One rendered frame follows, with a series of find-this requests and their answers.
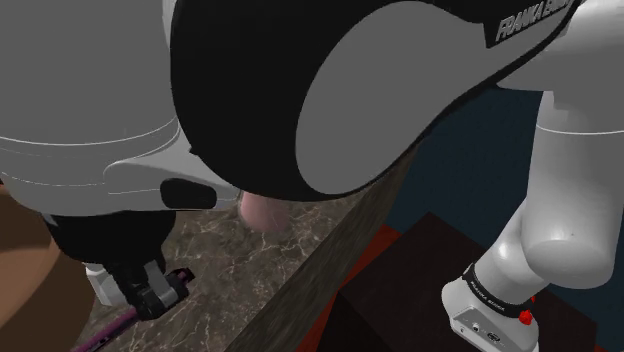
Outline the purple pen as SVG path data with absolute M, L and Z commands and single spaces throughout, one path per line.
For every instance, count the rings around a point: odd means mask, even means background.
M 189 296 L 187 286 L 194 278 L 195 276 L 189 268 L 173 270 L 165 276 L 168 289 L 163 294 L 157 295 L 152 285 L 145 294 L 141 293 L 145 307 L 143 312 L 138 311 L 135 307 L 130 308 L 87 342 L 72 349 L 71 352 L 98 352 L 137 322 L 160 318 Z

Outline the large brown round object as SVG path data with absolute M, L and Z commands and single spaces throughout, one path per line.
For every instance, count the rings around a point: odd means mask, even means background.
M 0 185 L 0 352 L 70 352 L 93 303 L 83 265 Z

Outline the pink rounded cup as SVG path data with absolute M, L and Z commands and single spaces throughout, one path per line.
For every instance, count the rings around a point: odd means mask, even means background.
M 257 232 L 279 232 L 289 223 L 287 203 L 243 192 L 239 205 L 242 220 Z

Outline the dark robot stand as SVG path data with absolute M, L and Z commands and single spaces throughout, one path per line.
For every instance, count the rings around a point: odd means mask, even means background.
M 316 352 L 522 352 L 476 308 L 443 307 L 443 286 L 484 251 L 426 214 L 338 291 Z

